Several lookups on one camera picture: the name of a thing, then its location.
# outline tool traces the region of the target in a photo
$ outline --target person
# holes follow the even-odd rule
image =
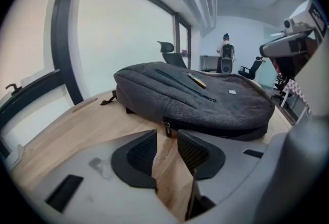
[[[230,36],[228,33],[226,33],[223,36],[223,41],[221,42],[221,45],[217,49],[217,54],[218,54],[217,73],[222,73],[223,46],[226,44],[230,44],[233,46],[233,44],[230,42]]]

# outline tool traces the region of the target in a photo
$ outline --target black office chair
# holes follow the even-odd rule
[[[242,75],[243,77],[246,77],[250,80],[255,79],[256,71],[262,64],[262,57],[256,57],[256,60],[254,61],[252,67],[248,69],[247,67],[241,66],[243,70],[239,70],[238,73]]]
[[[182,56],[179,53],[171,53],[175,50],[173,44],[169,42],[161,42],[161,41],[158,41],[158,43],[160,43],[161,45],[160,52],[162,52],[162,57],[164,58],[165,62],[171,65],[175,65],[187,69]]]

